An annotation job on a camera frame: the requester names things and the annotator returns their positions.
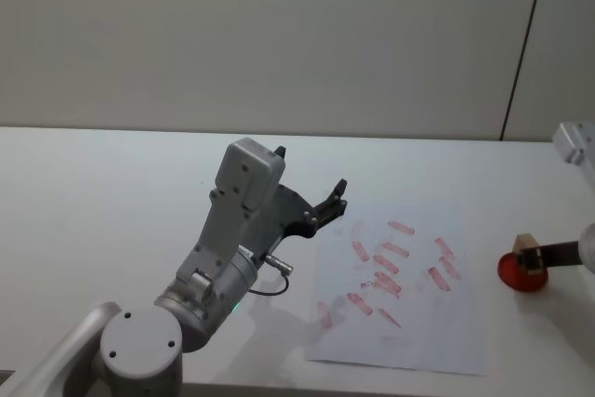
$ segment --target sheet of paper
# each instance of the sheet of paper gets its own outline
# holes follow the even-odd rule
[[[306,358],[483,375],[461,230],[446,208],[349,204],[320,233]]]

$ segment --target red ink mark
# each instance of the red ink mark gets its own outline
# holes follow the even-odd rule
[[[390,262],[382,255],[374,255],[372,259],[375,260],[382,267],[390,271],[392,274],[397,274],[399,272],[399,267],[394,265],[392,262]]]
[[[385,242],[382,244],[383,248],[386,248],[387,250],[396,253],[399,256],[403,256],[404,258],[409,258],[409,252],[407,250],[405,250],[404,248],[400,248],[398,245],[395,244],[391,244],[390,242]]]
[[[440,262],[443,264],[444,269],[453,279],[461,279],[461,274],[456,270],[455,266],[450,263],[450,260],[444,256],[440,257]]]
[[[449,258],[450,260],[456,259],[455,253],[453,253],[453,250],[450,249],[442,237],[437,237],[434,239],[434,243],[440,247],[440,251],[444,257]]]
[[[357,253],[357,256],[359,256],[363,262],[366,262],[370,259],[367,251],[365,251],[365,248],[360,241],[352,241],[351,246],[355,250],[355,253]]]
[[[364,314],[370,316],[372,314],[372,308],[368,306],[368,303],[364,301],[357,293],[348,293],[347,298]]]
[[[333,326],[333,321],[331,320],[331,312],[328,310],[328,306],[319,301],[316,303],[316,308],[318,309],[320,325],[325,329],[330,329]]]
[[[404,223],[401,222],[397,222],[396,220],[391,220],[389,222],[389,226],[391,228],[394,228],[395,230],[398,230],[400,232],[404,232],[405,234],[409,234],[409,235],[413,235],[416,233],[416,229],[412,228],[408,225],[405,225]]]
[[[397,298],[399,297],[399,292],[401,292],[401,287],[395,283],[386,273],[382,271],[377,271],[374,273],[376,278],[378,279],[378,284],[385,288],[387,291],[391,292]]]
[[[448,286],[448,283],[440,274],[440,272],[436,270],[436,267],[428,269],[428,272],[430,273],[431,279],[434,280],[434,283],[438,285],[438,288],[440,288],[443,292],[450,292],[450,286]]]
[[[389,323],[393,323],[397,327],[401,328],[401,325],[397,323],[397,321],[394,318],[392,318],[387,311],[385,311],[384,309],[377,309],[377,311],[382,316],[384,316],[389,321]]]

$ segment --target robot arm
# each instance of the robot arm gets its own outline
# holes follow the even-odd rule
[[[99,306],[35,368],[7,380],[0,397],[78,397],[96,378],[114,397],[178,395],[182,353],[206,344],[263,264],[288,286],[293,268],[273,255],[279,243],[290,235],[310,238],[345,212],[345,180],[312,206],[279,184],[284,167],[283,147],[272,152],[252,139],[231,144],[199,241],[155,306]]]

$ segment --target white table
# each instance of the white table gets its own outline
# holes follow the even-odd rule
[[[35,362],[106,300],[150,305],[196,242],[236,135],[0,128],[0,369]],[[457,208],[483,324],[487,377],[303,359],[316,240],[290,238],[289,291],[248,296],[184,379],[277,389],[424,396],[592,395],[595,275],[550,271],[520,296],[496,264],[519,232],[573,240],[595,220],[579,169],[546,143],[256,136],[287,147],[282,183],[312,203],[341,177],[346,198]],[[276,277],[263,269],[257,286]]]

